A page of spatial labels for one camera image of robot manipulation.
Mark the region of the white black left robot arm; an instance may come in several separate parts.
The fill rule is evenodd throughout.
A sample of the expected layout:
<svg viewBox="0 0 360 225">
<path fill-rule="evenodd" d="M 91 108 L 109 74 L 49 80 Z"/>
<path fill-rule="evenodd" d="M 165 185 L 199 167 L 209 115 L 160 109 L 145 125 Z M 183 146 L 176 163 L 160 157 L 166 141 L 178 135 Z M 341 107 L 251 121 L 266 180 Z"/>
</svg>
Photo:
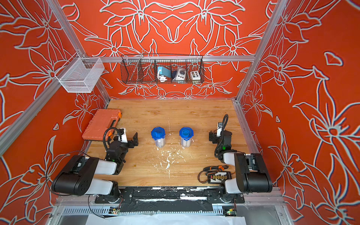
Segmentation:
<svg viewBox="0 0 360 225">
<path fill-rule="evenodd" d="M 104 132 L 103 145 L 106 150 L 104 159 L 73 156 L 52 182 L 51 191 L 62 195 L 99 195 L 118 199 L 120 191 L 117 182 L 94 176 L 118 175 L 126 163 L 128 150 L 139 145 L 138 133 L 127 140 L 124 128 L 110 127 Z"/>
</svg>

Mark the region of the clear jar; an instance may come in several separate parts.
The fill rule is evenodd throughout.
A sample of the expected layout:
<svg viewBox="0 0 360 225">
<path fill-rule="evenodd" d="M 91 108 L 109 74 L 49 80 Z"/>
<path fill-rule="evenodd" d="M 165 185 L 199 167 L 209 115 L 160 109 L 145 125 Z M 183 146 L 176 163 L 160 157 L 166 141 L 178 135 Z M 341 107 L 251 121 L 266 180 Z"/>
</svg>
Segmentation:
<svg viewBox="0 0 360 225">
<path fill-rule="evenodd" d="M 166 145 L 166 138 L 165 137 L 163 137 L 163 138 L 155 138 L 154 141 L 155 141 L 155 145 L 158 148 L 163 148 Z"/>
<path fill-rule="evenodd" d="M 183 148 L 189 148 L 192 143 L 192 138 L 183 138 L 181 137 L 181 146 Z"/>
</svg>

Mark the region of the blue lid of jar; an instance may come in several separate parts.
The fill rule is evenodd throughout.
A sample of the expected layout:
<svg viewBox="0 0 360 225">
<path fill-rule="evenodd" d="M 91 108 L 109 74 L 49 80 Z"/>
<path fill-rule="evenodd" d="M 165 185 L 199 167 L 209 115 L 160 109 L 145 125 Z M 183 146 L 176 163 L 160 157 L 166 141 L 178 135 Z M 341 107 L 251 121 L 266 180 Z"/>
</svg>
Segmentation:
<svg viewBox="0 0 360 225">
<path fill-rule="evenodd" d="M 165 136 L 166 136 L 166 132 L 162 127 L 155 127 L 151 131 L 151 136 L 155 141 L 160 140 L 160 139 L 164 139 Z"/>
<path fill-rule="evenodd" d="M 194 131 L 190 127 L 183 127 L 179 131 L 179 135 L 183 138 L 192 138 L 194 136 Z"/>
</svg>

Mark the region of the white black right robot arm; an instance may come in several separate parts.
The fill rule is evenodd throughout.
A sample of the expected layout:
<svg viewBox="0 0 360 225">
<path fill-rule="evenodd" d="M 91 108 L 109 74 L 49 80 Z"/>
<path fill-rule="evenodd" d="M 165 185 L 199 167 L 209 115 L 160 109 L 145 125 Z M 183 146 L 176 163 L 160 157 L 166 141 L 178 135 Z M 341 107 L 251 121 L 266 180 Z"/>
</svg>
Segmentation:
<svg viewBox="0 0 360 225">
<path fill-rule="evenodd" d="M 209 141 L 217 145 L 214 157 L 235 168 L 235 177 L 221 182 L 219 194 L 272 192 L 273 182 L 262 155 L 246 154 L 232 148 L 232 132 L 226 130 L 228 119 L 228 114 L 225 114 L 216 131 L 209 132 Z"/>
</svg>

